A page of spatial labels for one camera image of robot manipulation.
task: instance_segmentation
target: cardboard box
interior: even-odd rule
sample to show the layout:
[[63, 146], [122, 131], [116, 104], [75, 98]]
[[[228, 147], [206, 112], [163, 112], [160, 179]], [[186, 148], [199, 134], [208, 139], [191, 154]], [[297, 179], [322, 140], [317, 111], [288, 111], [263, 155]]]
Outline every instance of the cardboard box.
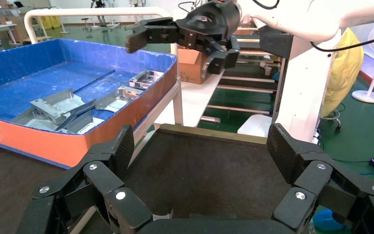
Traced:
[[23, 22], [17, 16], [0, 16], [0, 23], [6, 24], [7, 21], [12, 21], [13, 24], [16, 24], [12, 34], [17, 42], [21, 42], [25, 39], [28, 39], [28, 34], [26, 34], [26, 29], [23, 26]]
[[178, 49], [178, 62], [181, 81], [202, 84], [206, 79], [201, 79], [203, 64], [207, 56], [196, 50]]
[[6, 0], [0, 0], [0, 6], [4, 9], [11, 8], [10, 3], [8, 3]]

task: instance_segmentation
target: yellow bag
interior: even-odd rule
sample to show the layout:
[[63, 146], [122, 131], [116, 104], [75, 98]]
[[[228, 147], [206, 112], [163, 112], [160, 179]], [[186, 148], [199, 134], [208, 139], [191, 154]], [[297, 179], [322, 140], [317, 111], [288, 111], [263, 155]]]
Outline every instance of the yellow bag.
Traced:
[[42, 16], [39, 18], [39, 20], [41, 20], [42, 25], [44, 26], [45, 29], [52, 28], [52, 23], [51, 23], [51, 20], [49, 19], [49, 16]]
[[[360, 43], [360, 41], [357, 39], [355, 34], [352, 30], [347, 28], [336, 48], [342, 48], [358, 43]], [[322, 112], [320, 114], [321, 117], [329, 115], [337, 108], [337, 106], [339, 106], [342, 100], [349, 93], [356, 81], [357, 75], [359, 74], [363, 57], [364, 53], [362, 46], [336, 52]]]
[[53, 28], [61, 27], [61, 20], [59, 19], [59, 16], [49, 16], [49, 18], [51, 19]]

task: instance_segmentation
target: robotic arm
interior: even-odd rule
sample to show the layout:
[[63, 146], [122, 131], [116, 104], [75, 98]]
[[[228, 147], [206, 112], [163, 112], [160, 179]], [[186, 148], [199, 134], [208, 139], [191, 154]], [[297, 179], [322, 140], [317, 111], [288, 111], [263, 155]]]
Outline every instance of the robotic arm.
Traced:
[[257, 0], [211, 1], [191, 11], [184, 19], [144, 20], [127, 38], [127, 51], [134, 53], [148, 43], [177, 43], [206, 53], [211, 58], [208, 71], [219, 74], [223, 68], [234, 67], [240, 48], [233, 33], [241, 23], [252, 18], [273, 30], [312, 42], [330, 40], [339, 28], [374, 22], [374, 0], [299, 0], [292, 3], [277, 0], [277, 3], [277, 7], [271, 9], [262, 7]]

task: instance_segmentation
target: chair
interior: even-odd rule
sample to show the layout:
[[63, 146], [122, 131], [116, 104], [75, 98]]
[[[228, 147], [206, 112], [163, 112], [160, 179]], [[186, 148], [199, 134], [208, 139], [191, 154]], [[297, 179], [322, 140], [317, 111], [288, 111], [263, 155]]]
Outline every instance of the chair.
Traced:
[[82, 18], [81, 20], [84, 20], [85, 21], [85, 25], [84, 25], [84, 27], [82, 28], [82, 30], [86, 30], [86, 31], [88, 31], [89, 30], [89, 26], [88, 26], [88, 22], [87, 22], [87, 20], [89, 20], [90, 18]]

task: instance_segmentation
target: sheet metal piece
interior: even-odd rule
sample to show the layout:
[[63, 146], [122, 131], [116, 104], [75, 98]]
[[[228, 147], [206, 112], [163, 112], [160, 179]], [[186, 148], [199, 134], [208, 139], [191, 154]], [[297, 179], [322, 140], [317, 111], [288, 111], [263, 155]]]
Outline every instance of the sheet metal piece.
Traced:
[[143, 91], [126, 86], [121, 86], [114, 92], [104, 96], [95, 102], [97, 110], [117, 112], [132, 99], [137, 98]]
[[143, 70], [130, 79], [130, 87], [145, 90], [163, 74], [162, 72]]
[[37, 113], [56, 125], [60, 125], [69, 117], [69, 112], [84, 104], [81, 97], [75, 95], [72, 89], [31, 101], [31, 105]]
[[93, 117], [92, 111], [87, 111], [75, 120], [69, 122], [64, 128], [60, 129], [59, 132], [84, 134], [103, 121], [103, 119]]
[[57, 128], [56, 124], [39, 115], [33, 107], [30, 107], [28, 110], [15, 117], [11, 122], [46, 131], [53, 131]]

